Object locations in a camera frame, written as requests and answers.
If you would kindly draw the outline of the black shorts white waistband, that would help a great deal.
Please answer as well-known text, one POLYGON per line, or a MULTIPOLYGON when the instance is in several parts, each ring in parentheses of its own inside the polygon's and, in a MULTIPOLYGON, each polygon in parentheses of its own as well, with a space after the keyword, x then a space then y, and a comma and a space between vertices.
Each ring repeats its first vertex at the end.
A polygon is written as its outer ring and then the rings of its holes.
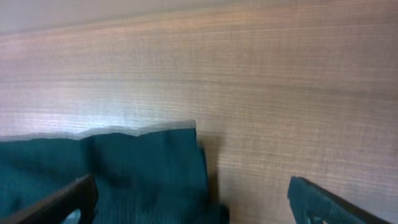
POLYGON ((210 198, 196 127, 82 139, 1 143, 1 216, 28 207, 84 175, 95 177, 95 223, 228 223, 210 198))

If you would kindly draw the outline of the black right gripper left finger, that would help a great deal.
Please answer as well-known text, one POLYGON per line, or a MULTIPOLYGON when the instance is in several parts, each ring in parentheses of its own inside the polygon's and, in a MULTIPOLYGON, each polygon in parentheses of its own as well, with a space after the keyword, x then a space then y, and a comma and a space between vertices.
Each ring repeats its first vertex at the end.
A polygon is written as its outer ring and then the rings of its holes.
POLYGON ((77 224, 92 223, 96 215, 98 189, 93 175, 85 175, 37 203, 1 220, 1 224, 63 223, 73 212, 77 224))

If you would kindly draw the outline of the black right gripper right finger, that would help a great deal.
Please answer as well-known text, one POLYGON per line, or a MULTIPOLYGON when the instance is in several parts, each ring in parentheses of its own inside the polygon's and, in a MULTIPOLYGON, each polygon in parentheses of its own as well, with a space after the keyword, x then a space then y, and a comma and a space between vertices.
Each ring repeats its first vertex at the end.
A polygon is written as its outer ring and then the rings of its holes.
POLYGON ((303 177, 291 177, 287 198, 297 224, 389 224, 303 177))

